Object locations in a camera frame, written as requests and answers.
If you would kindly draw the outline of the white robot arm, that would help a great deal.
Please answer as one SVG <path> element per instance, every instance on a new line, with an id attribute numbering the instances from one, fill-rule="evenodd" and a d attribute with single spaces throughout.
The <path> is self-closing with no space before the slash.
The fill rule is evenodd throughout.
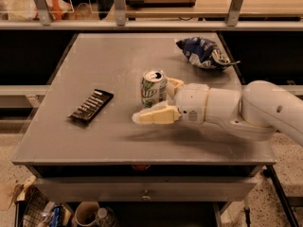
<path id="1" fill-rule="evenodd" d="M 210 88 L 205 84 L 168 82 L 172 105 L 163 101 L 133 115 L 140 125 L 168 125 L 178 120 L 210 123 L 228 133 L 265 141 L 281 131 L 303 145 L 303 100 L 267 81 L 256 80 L 241 91 Z"/>

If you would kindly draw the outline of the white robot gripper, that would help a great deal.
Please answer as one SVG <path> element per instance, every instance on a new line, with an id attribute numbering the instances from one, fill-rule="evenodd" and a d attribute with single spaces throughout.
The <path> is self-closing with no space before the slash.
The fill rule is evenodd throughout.
<path id="1" fill-rule="evenodd" d="M 174 99 L 175 106 L 162 101 L 150 108 L 134 113 L 132 121 L 140 125 L 173 124 L 180 118 L 187 123 L 203 124 L 209 87 L 205 84 L 190 83 L 185 85 L 182 80 L 168 78 L 166 92 Z"/>

